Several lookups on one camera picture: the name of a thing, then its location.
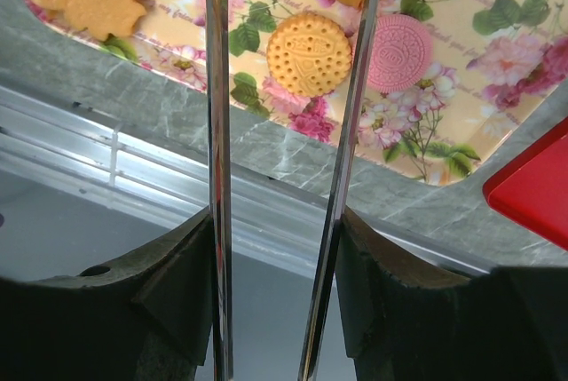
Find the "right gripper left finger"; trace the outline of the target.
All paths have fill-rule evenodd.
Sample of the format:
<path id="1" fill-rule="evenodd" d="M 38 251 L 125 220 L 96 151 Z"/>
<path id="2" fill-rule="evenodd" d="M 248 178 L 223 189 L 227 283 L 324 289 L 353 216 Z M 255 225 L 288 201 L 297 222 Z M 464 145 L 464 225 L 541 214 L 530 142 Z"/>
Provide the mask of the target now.
<path id="1" fill-rule="evenodd" d="M 4 380 L 191 380 L 212 325 L 206 211 L 76 276 L 1 281 Z"/>

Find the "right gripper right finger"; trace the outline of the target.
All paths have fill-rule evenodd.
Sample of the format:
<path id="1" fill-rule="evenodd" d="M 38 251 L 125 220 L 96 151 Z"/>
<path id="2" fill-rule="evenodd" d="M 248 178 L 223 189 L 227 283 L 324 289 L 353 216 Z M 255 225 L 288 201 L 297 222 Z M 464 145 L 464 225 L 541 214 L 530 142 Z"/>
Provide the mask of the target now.
<path id="1" fill-rule="evenodd" d="M 343 214 L 335 269 L 360 380 L 564 380 L 567 272 L 500 266 L 468 278 Z"/>

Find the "metal tongs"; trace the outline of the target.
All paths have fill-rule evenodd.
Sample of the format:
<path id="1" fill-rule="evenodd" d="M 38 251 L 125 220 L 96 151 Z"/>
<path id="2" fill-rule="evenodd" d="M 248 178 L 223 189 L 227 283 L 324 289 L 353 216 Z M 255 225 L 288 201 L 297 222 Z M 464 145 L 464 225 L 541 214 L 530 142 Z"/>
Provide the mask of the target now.
<path id="1" fill-rule="evenodd" d="M 214 226 L 214 363 L 217 380 L 233 379 L 232 189 L 229 116 L 229 0 L 206 2 L 209 212 Z M 317 376 L 335 273 L 379 0 L 364 0 L 335 170 L 320 241 L 298 379 Z"/>

